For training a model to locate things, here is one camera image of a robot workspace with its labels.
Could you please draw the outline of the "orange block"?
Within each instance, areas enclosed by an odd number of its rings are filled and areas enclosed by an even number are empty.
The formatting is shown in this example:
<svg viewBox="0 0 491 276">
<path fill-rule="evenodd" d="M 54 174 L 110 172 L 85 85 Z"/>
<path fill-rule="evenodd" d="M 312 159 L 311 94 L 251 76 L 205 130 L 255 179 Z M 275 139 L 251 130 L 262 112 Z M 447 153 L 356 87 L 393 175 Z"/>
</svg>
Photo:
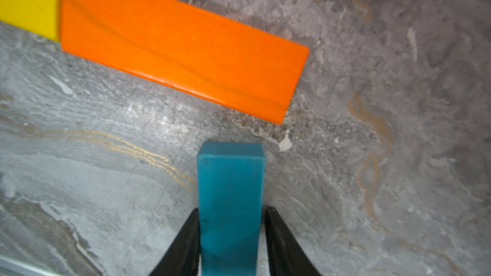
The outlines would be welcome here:
<svg viewBox="0 0 491 276">
<path fill-rule="evenodd" d="M 307 47 L 178 0 L 61 0 L 64 51 L 272 123 Z"/>
</svg>

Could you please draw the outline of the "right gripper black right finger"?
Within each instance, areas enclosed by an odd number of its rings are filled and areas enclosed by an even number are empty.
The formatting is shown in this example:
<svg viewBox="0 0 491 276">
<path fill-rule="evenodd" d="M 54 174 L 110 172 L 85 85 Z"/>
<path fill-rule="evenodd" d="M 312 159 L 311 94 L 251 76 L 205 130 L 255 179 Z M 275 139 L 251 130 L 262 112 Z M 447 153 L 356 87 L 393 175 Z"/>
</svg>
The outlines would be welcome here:
<svg viewBox="0 0 491 276">
<path fill-rule="evenodd" d="M 277 209 L 272 206 L 265 208 L 264 225 L 270 275 L 321 276 Z"/>
</svg>

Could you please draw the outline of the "long yellow block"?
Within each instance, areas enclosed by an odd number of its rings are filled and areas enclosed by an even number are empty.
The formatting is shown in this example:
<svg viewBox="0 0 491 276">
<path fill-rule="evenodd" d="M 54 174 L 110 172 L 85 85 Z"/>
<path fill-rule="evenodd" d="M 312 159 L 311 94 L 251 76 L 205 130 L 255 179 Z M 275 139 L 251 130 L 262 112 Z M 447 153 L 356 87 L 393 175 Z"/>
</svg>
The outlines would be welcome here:
<svg viewBox="0 0 491 276">
<path fill-rule="evenodd" d="M 60 0 L 1 0 L 1 21 L 59 40 Z"/>
</svg>

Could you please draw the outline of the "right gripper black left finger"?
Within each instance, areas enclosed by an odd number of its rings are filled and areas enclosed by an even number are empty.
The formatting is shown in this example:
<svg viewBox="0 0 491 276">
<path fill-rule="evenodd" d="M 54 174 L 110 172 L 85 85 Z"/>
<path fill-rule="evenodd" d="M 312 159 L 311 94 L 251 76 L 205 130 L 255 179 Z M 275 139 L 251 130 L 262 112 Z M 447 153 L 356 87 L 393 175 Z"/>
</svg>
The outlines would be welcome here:
<svg viewBox="0 0 491 276">
<path fill-rule="evenodd" d="M 150 276 L 197 276 L 201 255 L 199 213 L 195 208 Z"/>
</svg>

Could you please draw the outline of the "teal block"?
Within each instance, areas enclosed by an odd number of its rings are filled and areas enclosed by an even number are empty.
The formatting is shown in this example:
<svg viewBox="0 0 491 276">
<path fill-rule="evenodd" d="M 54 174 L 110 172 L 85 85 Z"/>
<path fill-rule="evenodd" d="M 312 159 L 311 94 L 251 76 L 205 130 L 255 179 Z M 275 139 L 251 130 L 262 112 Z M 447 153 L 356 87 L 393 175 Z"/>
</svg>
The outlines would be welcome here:
<svg viewBox="0 0 491 276">
<path fill-rule="evenodd" d="M 266 158 L 261 144 L 207 141 L 198 159 L 203 275 L 255 275 Z"/>
</svg>

